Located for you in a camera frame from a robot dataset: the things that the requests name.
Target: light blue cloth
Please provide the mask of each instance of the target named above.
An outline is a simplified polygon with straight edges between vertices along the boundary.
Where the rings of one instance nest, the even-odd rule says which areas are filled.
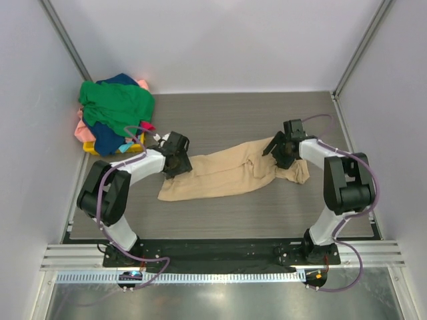
[[[119,147],[120,152],[125,153],[131,147],[131,145],[133,145],[133,141],[130,141],[128,143],[125,143],[124,145],[121,145]]]

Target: navy blue cloth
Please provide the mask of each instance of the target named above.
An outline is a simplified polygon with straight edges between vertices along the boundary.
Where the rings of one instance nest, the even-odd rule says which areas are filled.
[[[85,121],[83,116],[83,122],[92,132],[96,138],[95,151],[98,152],[102,157],[106,155],[112,155],[121,145],[125,143],[125,137],[120,137],[117,133],[111,130],[107,125],[100,122],[95,122],[95,125],[91,127]]]
[[[139,86],[135,80],[133,80],[129,75],[125,75],[124,73],[120,73],[119,75],[116,75],[115,77],[106,79],[106,80],[100,80],[96,81],[98,85],[101,83],[117,83],[119,85],[136,85]]]
[[[117,83],[120,85],[138,85],[135,80],[133,80],[129,75],[120,73],[115,77],[96,81],[98,85],[102,82],[106,83]],[[106,155],[113,155],[117,149],[123,144],[125,144],[125,138],[119,136],[107,125],[104,125],[100,122],[95,122],[95,125],[91,127],[85,121],[85,111],[83,110],[83,122],[86,124],[87,128],[92,132],[93,136],[96,138],[95,141],[95,151],[98,152],[102,157]],[[136,135],[140,135],[142,130],[138,130]]]

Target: green cloth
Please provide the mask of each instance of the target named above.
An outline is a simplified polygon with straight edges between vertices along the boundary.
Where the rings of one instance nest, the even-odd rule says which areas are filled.
[[[110,127],[122,137],[128,125],[139,125],[141,121],[151,122],[154,98],[150,92],[136,85],[85,81],[80,88],[79,102],[83,105],[83,118],[94,126],[98,121]],[[135,134],[137,129],[130,129]]]

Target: yellow bin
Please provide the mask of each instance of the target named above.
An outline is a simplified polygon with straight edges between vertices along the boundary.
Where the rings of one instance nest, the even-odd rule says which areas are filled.
[[[144,143],[144,133],[141,134],[140,141]],[[85,152],[89,152],[92,155],[99,155],[98,152],[95,151],[95,142],[84,142],[83,143],[83,150]],[[125,151],[125,153],[131,153],[131,152],[142,152],[142,147],[139,143],[134,143],[131,145],[131,147]]]

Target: beige fabric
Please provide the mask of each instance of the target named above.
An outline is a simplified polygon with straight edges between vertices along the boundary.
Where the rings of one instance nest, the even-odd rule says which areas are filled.
[[[271,140],[246,142],[211,155],[190,157],[193,170],[165,180],[158,199],[180,201],[239,195],[260,189],[276,177],[305,183],[310,176],[305,160],[297,160],[285,170],[276,167],[271,154],[262,157]]]

